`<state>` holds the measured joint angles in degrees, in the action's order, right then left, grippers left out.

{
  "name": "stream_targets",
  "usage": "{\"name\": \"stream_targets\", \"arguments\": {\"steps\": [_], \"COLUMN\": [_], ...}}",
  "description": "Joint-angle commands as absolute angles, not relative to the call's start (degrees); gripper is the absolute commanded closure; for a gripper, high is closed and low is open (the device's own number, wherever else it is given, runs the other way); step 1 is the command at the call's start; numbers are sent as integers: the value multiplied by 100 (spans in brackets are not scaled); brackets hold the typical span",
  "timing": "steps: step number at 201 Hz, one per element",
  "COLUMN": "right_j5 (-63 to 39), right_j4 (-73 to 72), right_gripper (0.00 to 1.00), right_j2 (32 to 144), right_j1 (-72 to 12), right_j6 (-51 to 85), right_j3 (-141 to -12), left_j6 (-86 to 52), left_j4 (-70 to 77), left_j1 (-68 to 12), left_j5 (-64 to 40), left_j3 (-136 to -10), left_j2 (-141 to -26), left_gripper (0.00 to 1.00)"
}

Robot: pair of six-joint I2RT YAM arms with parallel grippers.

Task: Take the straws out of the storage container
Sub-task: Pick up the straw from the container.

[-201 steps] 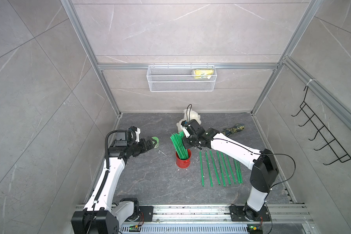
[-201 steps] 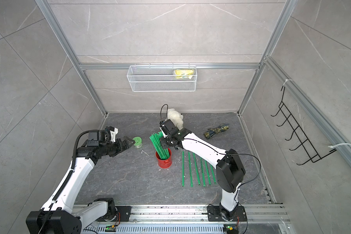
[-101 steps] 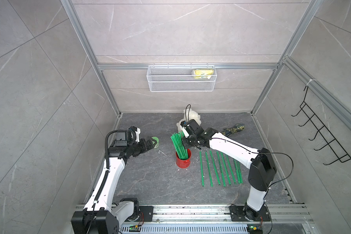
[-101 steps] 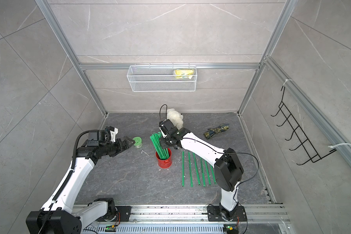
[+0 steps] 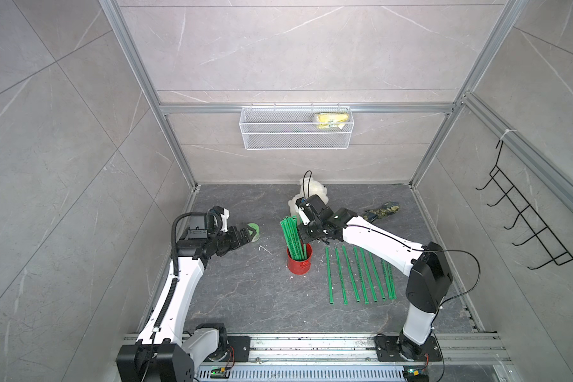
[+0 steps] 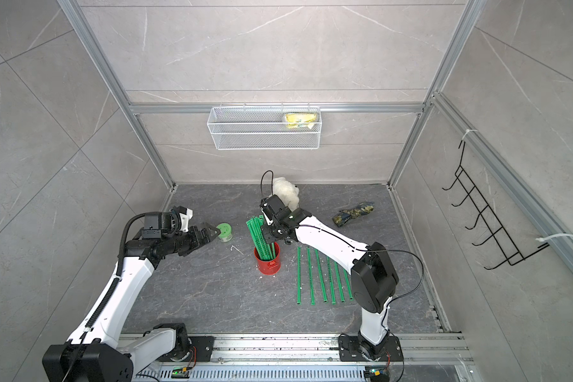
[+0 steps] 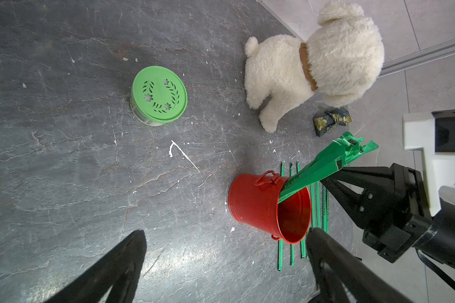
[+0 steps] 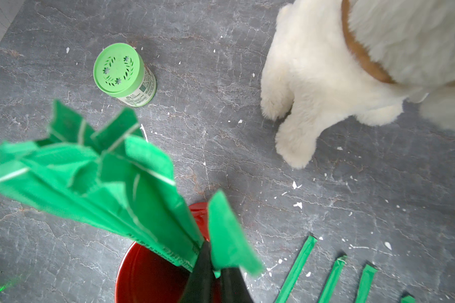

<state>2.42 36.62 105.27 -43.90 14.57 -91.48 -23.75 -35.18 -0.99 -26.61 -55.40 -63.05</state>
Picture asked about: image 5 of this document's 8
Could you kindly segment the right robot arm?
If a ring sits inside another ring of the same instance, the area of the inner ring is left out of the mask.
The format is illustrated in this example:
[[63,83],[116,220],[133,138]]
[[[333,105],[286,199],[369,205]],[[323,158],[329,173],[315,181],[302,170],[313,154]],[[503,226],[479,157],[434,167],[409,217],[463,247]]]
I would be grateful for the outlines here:
[[447,250],[434,242],[423,245],[405,240],[349,209],[334,212],[318,195],[300,197],[295,210],[302,219],[298,233],[305,244],[313,240],[339,240],[387,261],[408,277],[405,296],[409,308],[397,345],[402,358],[416,361],[431,337],[442,306],[469,294],[464,291],[447,296],[454,281]]

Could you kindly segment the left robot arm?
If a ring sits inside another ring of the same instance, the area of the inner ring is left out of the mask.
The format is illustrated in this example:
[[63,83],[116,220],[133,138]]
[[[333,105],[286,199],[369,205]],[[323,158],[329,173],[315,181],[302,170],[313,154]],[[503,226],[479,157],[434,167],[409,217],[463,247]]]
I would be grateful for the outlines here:
[[194,292],[213,256],[224,256],[259,237],[254,224],[229,225],[229,210],[177,216],[170,229],[170,268],[148,322],[135,343],[122,345],[116,358],[122,381],[195,381],[206,360],[237,361],[222,323],[200,324],[187,339],[186,316]]

